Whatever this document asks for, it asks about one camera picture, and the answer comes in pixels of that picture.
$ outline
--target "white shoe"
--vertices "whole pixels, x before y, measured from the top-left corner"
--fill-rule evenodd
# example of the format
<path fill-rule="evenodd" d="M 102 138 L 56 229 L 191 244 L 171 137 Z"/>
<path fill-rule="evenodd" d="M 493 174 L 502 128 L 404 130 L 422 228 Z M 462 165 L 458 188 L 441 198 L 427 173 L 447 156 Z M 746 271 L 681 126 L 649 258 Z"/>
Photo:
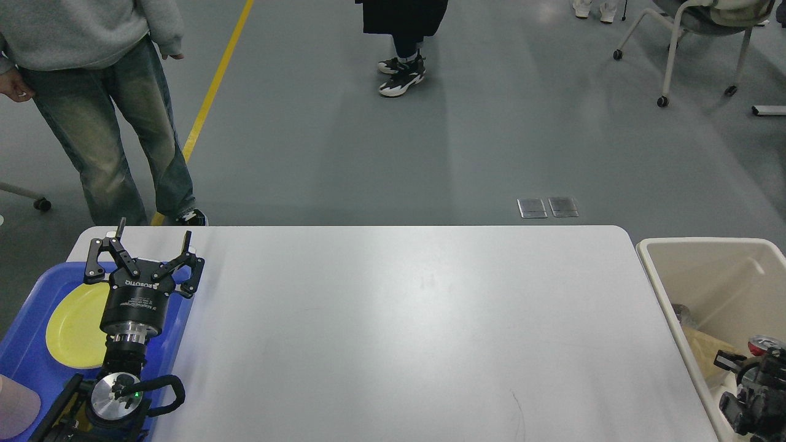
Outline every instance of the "white shoe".
<path fill-rule="evenodd" d="M 617 14 L 617 7 L 611 8 L 607 3 L 601 5 L 601 23 L 614 23 L 614 15 Z"/>
<path fill-rule="evenodd" d="M 589 17 L 590 5 L 592 5 L 592 0 L 573 0 L 573 10 L 576 12 L 576 16 L 578 18 Z"/>

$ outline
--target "chair caster wheel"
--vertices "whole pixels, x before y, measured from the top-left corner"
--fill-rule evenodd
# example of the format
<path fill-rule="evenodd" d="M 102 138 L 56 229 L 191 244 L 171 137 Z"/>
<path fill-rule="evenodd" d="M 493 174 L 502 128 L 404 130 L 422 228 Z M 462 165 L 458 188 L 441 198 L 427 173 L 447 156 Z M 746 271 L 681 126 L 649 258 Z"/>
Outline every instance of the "chair caster wheel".
<path fill-rule="evenodd" d="M 40 210 L 41 212 L 46 212 L 52 208 L 52 203 L 50 203 L 46 198 L 40 198 L 33 201 L 33 208 L 35 208 L 35 210 Z"/>

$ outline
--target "hand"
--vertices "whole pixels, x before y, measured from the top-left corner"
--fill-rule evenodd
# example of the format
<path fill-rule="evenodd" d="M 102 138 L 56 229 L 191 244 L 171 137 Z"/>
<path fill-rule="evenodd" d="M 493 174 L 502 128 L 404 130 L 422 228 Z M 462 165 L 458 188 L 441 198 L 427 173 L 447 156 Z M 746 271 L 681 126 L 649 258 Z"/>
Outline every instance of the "hand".
<path fill-rule="evenodd" d="M 16 68 L 11 68 L 8 72 L 0 74 L 0 94 L 5 94 L 8 98 L 23 103 L 35 96 L 27 83 L 22 79 L 22 74 Z"/>

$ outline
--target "gray floor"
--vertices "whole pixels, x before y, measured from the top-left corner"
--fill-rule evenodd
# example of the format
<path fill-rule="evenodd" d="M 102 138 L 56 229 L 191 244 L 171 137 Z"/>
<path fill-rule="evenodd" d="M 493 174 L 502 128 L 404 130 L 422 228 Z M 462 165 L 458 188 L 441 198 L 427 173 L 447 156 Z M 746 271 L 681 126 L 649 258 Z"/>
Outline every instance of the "gray floor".
<path fill-rule="evenodd" d="M 186 59 L 165 62 L 185 139 L 244 1 L 181 2 Z M 452 0 L 427 39 L 427 80 L 378 96 L 386 36 L 352 2 L 254 4 L 191 158 L 214 225 L 615 224 L 643 238 L 765 238 L 786 249 L 786 30 L 756 28 L 733 98 L 742 35 L 689 36 L 659 109 L 668 34 L 646 19 L 572 15 L 568 0 Z M 54 204 L 0 193 L 0 334 L 36 278 L 90 227 L 78 176 L 32 103 L 0 100 L 0 179 Z M 132 132 L 132 169 L 152 183 Z M 520 197 L 571 196 L 580 216 L 521 219 Z"/>

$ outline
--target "black skirt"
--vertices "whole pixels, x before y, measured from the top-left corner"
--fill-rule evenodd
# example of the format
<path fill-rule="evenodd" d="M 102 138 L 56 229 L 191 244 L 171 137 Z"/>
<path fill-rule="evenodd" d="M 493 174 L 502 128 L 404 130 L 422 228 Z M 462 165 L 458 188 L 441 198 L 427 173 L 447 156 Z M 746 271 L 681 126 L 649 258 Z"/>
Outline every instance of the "black skirt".
<path fill-rule="evenodd" d="M 448 0 L 362 0 L 366 34 L 431 36 L 437 32 Z"/>

